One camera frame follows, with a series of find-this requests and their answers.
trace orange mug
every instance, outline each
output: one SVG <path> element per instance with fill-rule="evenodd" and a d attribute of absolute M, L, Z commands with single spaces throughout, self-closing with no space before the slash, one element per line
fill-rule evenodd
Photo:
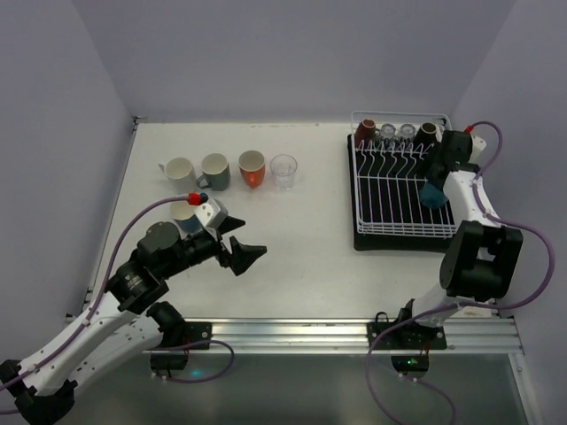
<path fill-rule="evenodd" d="M 246 184 L 252 189 L 257 188 L 264 181 L 266 162 L 264 156 L 258 151 L 246 151 L 238 159 L 240 174 Z"/>

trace white table surface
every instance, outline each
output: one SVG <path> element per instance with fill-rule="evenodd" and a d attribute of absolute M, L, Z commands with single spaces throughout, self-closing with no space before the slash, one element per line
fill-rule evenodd
<path fill-rule="evenodd" d="M 431 252 L 353 248 L 353 219 L 346 136 L 350 123 L 141 124 L 106 241 L 96 288 L 110 252 L 127 223 L 148 204 L 175 194 L 158 162 L 187 157 L 200 174 L 212 152 L 227 156 L 232 181 L 210 192 L 229 214 L 246 220 L 232 232 L 242 243 L 264 244 L 268 254 L 236 278 L 215 260 L 168 281 L 162 298 L 185 317 L 368 318 L 395 315 L 409 299 L 438 282 L 442 255 Z M 250 149 L 267 161 L 264 184 L 245 186 L 238 156 Z M 275 188 L 269 161 L 288 153 L 299 163 L 294 187 Z M 169 220 L 167 205 L 144 217 L 122 245 L 117 264 L 128 259 L 154 222 Z"/>

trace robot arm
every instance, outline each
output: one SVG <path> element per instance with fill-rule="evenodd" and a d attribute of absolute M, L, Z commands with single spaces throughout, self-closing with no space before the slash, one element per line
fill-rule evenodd
<path fill-rule="evenodd" d="M 266 253 L 266 247 L 242 245 L 234 236 L 229 239 L 232 252 L 226 249 L 222 235 L 245 222 L 228 216 L 220 202 L 202 203 L 196 216 L 203 230 L 184 239 L 172 223 L 151 226 L 109 280 L 90 319 L 95 304 L 35 354 L 0 366 L 3 383 L 28 372 L 8 390 L 29 423 L 55 423 L 73 406 L 76 391 L 133 355 L 160 343 L 183 343 L 178 337 L 183 317 L 169 303 L 156 303 L 168 291 L 166 279 L 210 258 L 241 275 Z M 50 362 L 36 366 L 56 351 Z"/>
<path fill-rule="evenodd" d="M 472 191 L 474 184 L 486 210 L 498 217 L 485 193 L 482 177 L 476 179 L 478 166 L 470 163 L 484 145 L 484 141 L 469 133 L 447 130 L 441 143 L 425 160 L 422 173 L 427 182 L 420 199 L 430 208 L 450 201 L 454 223 L 459 228 L 441 262 L 439 284 L 424 296 L 410 300 L 396 321 L 441 306 L 485 302 L 506 295 L 523 237 L 519 230 L 489 220 L 478 208 Z M 426 315 L 418 319 L 415 326 L 440 327 L 457 311 L 455 308 Z"/>

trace white wire dish rack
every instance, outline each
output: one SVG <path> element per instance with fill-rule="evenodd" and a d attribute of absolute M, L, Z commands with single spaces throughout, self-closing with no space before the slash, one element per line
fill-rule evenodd
<path fill-rule="evenodd" d="M 439 135 L 450 128 L 444 115 L 414 115 L 354 112 L 352 135 L 362 120 L 374 120 L 377 128 L 389 123 L 419 128 L 435 123 Z M 371 139 L 354 146 L 349 136 L 349 163 L 353 198 L 354 248 L 444 251 L 456 232 L 451 206 L 432 210 L 422 205 L 419 190 L 425 179 L 419 175 L 433 145 L 414 146 L 411 139 Z"/>

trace glass cup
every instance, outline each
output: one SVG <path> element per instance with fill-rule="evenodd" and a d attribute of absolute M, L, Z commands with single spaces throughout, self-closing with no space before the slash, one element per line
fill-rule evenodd
<path fill-rule="evenodd" d="M 290 155 L 278 155 L 269 164 L 278 189 L 288 190 L 293 186 L 293 177 L 298 169 L 298 161 Z"/>
<path fill-rule="evenodd" d="M 382 144 L 382 149 L 393 147 L 395 143 L 396 127 L 392 124 L 384 124 L 378 133 L 378 142 Z"/>
<path fill-rule="evenodd" d="M 410 144 L 416 136 L 416 128 L 411 124 L 404 124 L 400 127 L 400 142 Z"/>

